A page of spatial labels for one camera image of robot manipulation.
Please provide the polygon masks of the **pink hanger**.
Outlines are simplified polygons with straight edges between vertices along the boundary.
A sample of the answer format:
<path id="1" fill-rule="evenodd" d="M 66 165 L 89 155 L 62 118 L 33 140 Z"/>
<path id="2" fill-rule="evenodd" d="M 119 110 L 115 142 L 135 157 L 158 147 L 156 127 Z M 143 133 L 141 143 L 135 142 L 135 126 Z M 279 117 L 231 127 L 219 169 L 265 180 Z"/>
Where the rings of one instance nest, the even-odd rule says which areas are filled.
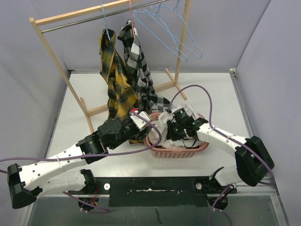
<path id="1" fill-rule="evenodd" d="M 133 38 L 135 38 L 135 25 L 134 25 L 134 19 L 133 19 L 133 10 L 132 10 L 131 0 L 129 0 L 129 8 L 130 8 L 130 19 L 131 19 L 132 33 L 133 33 Z"/>

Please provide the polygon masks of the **blue hanger of white shirt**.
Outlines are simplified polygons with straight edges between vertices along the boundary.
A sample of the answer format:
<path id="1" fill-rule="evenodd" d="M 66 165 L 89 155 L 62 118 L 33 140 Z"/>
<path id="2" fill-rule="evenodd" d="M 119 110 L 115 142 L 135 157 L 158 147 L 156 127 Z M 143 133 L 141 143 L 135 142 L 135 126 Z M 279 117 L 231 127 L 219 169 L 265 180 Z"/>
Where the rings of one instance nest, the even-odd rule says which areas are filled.
<path id="1" fill-rule="evenodd" d="M 184 53 L 186 46 L 169 28 L 163 14 L 167 12 L 175 13 L 180 21 L 184 22 L 183 16 L 179 13 L 180 1 L 177 0 L 174 5 L 169 6 L 164 0 L 156 4 L 150 4 L 141 9 L 134 9 L 133 16 L 141 26 L 156 38 L 168 51 L 182 62 L 187 62 L 188 57 Z"/>

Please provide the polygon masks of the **light blue wire hanger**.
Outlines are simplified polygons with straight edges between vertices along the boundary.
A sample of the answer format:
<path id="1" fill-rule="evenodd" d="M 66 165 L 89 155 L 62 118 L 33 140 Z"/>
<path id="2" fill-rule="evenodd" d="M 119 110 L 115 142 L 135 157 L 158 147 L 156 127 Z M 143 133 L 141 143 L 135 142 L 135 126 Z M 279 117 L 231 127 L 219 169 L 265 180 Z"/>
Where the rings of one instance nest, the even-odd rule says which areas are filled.
<path id="1" fill-rule="evenodd" d="M 185 5 L 184 5 L 184 11 L 183 11 L 183 16 L 180 15 L 179 13 L 179 5 L 180 5 L 180 0 L 177 1 L 176 5 L 171 8 L 169 6 L 163 5 L 163 2 L 165 2 L 165 0 L 161 0 L 159 1 L 158 5 L 152 7 L 152 10 L 157 10 L 155 11 L 149 11 L 144 9 L 144 11 L 142 12 L 135 12 L 135 15 L 137 14 L 148 14 L 159 26 L 161 26 L 170 36 L 170 38 L 172 39 L 174 46 L 176 47 L 176 51 L 173 51 L 169 46 L 167 46 L 157 35 L 155 35 L 151 30 L 149 30 L 149 32 L 157 39 L 159 40 L 170 52 L 172 52 L 174 55 L 176 55 L 178 57 L 178 59 L 187 62 L 188 58 L 185 55 L 183 49 L 185 48 L 186 50 L 188 50 L 191 54 L 193 54 L 194 56 L 196 56 L 197 58 L 202 58 L 203 56 L 203 52 L 200 49 L 200 47 L 198 45 L 196 45 L 194 43 L 194 39 L 192 37 L 192 34 L 188 28 L 188 19 L 189 19 L 189 13 L 190 13 L 190 0 L 186 0 L 185 1 Z M 171 33 L 171 30 L 168 28 L 167 24 L 165 23 L 165 21 L 163 20 L 163 17 L 161 16 L 161 14 L 163 14 L 165 12 L 165 8 L 168 9 L 171 12 L 174 12 L 177 14 L 177 16 L 181 19 L 182 21 L 182 28 L 181 28 L 181 37 L 180 40 L 176 38 L 175 35 L 173 35 Z M 198 51 L 199 51 L 199 55 L 197 55 L 196 53 L 194 53 L 192 50 L 190 50 L 187 46 L 185 46 L 185 37 L 186 37 L 186 32 L 189 33 L 190 39 L 191 39 L 191 43 L 193 46 L 195 46 Z"/>

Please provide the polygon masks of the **black white checked shirt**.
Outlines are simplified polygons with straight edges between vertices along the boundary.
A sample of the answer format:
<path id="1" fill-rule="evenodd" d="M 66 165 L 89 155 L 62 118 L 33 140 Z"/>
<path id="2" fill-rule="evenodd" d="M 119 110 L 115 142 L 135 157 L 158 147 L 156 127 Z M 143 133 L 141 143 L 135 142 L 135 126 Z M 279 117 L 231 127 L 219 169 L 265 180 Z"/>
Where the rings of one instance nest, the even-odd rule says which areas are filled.
<path id="1" fill-rule="evenodd" d="M 137 29 L 130 19 L 118 34 L 118 40 L 123 43 L 127 72 L 134 77 L 133 89 L 140 100 L 139 109 L 148 114 L 166 111 L 170 101 L 155 92 Z"/>

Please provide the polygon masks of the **pink plastic laundry basket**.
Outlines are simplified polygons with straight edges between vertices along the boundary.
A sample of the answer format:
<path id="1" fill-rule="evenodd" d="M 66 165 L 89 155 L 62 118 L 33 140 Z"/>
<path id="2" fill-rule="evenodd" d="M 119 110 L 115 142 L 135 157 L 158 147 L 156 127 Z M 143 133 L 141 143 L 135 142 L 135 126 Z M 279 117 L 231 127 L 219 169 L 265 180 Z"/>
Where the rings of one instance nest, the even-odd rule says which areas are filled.
<path id="1" fill-rule="evenodd" d="M 152 121 L 156 121 L 161 113 L 151 113 L 150 118 Z M 149 140 L 149 136 L 147 136 L 144 139 L 144 144 L 147 147 L 150 147 L 152 143 Z M 208 142 L 203 142 L 200 145 L 192 148 L 182 148 L 182 149 L 166 149 L 163 147 L 156 146 L 154 148 L 151 148 L 151 154 L 153 157 L 157 158 L 191 158 L 193 157 L 196 153 L 199 153 L 203 150 L 205 150 L 209 146 Z"/>

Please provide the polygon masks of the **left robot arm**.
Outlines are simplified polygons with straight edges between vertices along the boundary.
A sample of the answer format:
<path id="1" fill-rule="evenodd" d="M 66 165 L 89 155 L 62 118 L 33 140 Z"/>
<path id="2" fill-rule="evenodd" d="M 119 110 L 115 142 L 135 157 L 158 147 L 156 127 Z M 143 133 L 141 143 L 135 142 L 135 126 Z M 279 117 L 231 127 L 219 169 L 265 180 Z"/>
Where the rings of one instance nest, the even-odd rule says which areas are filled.
<path id="1" fill-rule="evenodd" d="M 131 115 L 124 122 L 107 119 L 97 131 L 57 155 L 30 165 L 15 163 L 8 166 L 12 208 L 23 208 L 56 192 L 92 193 L 96 179 L 91 170 L 82 169 L 73 175 L 68 171 L 106 157 L 109 149 L 113 150 L 133 137 L 145 137 L 151 129 L 150 122 L 144 112 L 139 116 Z"/>

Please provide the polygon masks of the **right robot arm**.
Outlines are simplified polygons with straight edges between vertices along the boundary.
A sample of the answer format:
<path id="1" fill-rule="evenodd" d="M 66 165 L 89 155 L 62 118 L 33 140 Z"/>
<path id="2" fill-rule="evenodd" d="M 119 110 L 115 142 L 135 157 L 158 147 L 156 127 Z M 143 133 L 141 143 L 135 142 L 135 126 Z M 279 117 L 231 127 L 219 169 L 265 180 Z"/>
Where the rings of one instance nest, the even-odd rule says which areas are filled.
<path id="1" fill-rule="evenodd" d="M 257 186 L 275 166 L 263 141 L 257 136 L 241 137 L 217 129 L 204 118 L 189 116 L 183 108 L 174 111 L 166 124 L 167 139 L 192 138 L 207 142 L 235 159 L 235 165 L 221 167 L 212 174 L 209 186 L 216 193 L 239 182 Z"/>

